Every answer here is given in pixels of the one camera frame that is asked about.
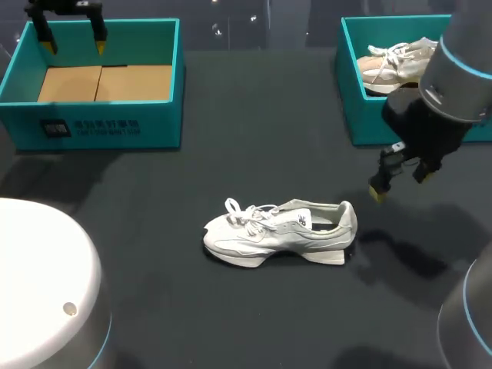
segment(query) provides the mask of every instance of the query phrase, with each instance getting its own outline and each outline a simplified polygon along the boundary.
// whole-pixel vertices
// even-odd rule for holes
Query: cardboard bottom
[[[171,65],[48,68],[38,102],[168,100]]]

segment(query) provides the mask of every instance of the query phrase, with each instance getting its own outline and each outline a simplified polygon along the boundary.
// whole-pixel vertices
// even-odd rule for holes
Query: shoelace
[[[262,205],[262,206],[250,206],[246,210],[242,211],[239,204],[233,198],[228,198],[225,201],[225,208],[228,210],[228,219],[232,224],[244,225],[246,231],[250,236],[258,234],[265,228],[271,231],[277,229],[274,225],[268,221],[278,213],[275,210],[277,205]],[[264,208],[271,208],[269,211],[264,211]]]
[[[383,57],[381,67],[379,68],[376,77],[374,77],[371,83],[374,83],[374,81],[376,81],[376,78],[381,75],[386,65],[391,64],[395,67],[395,69],[397,69],[400,65],[401,60],[412,59],[414,57],[413,55],[405,55],[408,50],[408,45],[409,44],[406,42],[401,42],[400,44],[396,44],[394,46],[391,46],[390,48],[376,48],[373,45],[369,45],[367,47],[372,55]]]

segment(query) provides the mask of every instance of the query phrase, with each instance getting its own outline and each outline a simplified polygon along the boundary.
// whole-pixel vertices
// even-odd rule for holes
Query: shoe
[[[297,252],[315,263],[342,265],[344,249],[357,232],[357,218],[347,201],[291,200],[242,211],[236,200],[228,198],[225,207],[227,214],[205,225],[204,245],[217,258],[241,267],[256,268],[278,251]]]
[[[411,44],[400,43],[390,48],[369,45],[372,56],[357,60],[364,87],[387,95],[408,82],[419,82],[436,50],[437,42],[421,38]]]

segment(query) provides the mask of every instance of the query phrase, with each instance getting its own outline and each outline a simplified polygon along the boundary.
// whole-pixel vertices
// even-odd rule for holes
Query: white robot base
[[[2,369],[114,367],[101,262],[68,215],[0,198],[0,300]]]

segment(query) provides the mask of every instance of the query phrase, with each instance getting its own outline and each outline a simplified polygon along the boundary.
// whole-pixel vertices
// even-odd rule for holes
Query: shoe sole
[[[216,258],[225,261],[226,263],[237,265],[239,267],[245,268],[256,268],[259,267],[269,256],[275,254],[272,252],[268,256],[258,256],[256,258],[236,258],[234,256],[227,256],[219,254],[218,252],[212,251],[206,245],[208,251]],[[343,265],[345,264],[345,253],[344,250],[332,250],[332,251],[312,251],[299,253],[304,259],[318,264],[328,264],[328,265]]]
[[[389,93],[399,88],[401,86],[401,83],[397,83],[394,85],[373,85],[371,83],[363,83],[363,85],[368,90],[377,92],[378,94],[388,95]]]

